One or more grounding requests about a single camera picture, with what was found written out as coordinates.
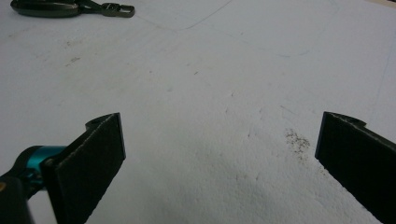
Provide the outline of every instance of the white surface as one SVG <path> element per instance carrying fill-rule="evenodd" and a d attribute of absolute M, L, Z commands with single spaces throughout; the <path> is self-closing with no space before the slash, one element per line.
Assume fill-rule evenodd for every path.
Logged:
<path fill-rule="evenodd" d="M 88 223 L 378 223 L 314 151 L 323 111 L 396 141 L 395 7 L 116 2 L 136 15 L 39 19 L 0 3 L 1 173 L 120 112 L 127 160 Z M 30 205 L 55 223 L 46 192 Z"/>

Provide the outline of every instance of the metal buckle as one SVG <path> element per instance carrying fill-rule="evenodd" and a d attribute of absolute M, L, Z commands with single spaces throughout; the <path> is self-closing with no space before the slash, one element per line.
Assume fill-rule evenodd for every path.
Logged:
<path fill-rule="evenodd" d="M 102 15 L 108 17 L 131 18 L 134 15 L 133 6 L 125 6 L 116 3 L 104 3 L 101 5 Z"/>

